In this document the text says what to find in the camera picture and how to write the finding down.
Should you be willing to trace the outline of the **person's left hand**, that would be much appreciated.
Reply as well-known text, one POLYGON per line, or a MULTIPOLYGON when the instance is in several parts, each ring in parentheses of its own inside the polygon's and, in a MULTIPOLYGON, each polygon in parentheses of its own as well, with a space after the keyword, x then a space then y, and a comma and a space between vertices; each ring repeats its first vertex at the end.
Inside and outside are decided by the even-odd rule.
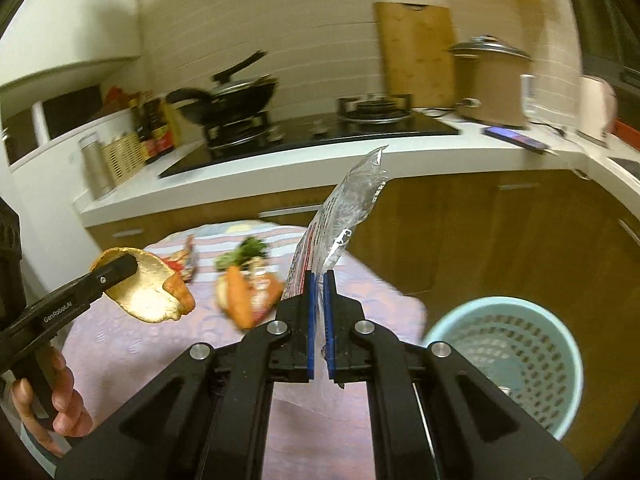
MULTIPOLYGON (((75 378, 58 349, 49 346, 46 356, 54 370, 54 385, 51 393, 52 406, 56 416, 52 422, 53 431, 62 437, 82 438, 90 434, 93 427, 91 415, 85 408, 84 400, 74 388, 75 378)), ((65 451, 55 442, 50 431, 44 428, 32 409, 35 399, 34 389, 26 378, 15 379, 12 385, 12 401, 26 430, 48 452, 62 457, 65 451)))

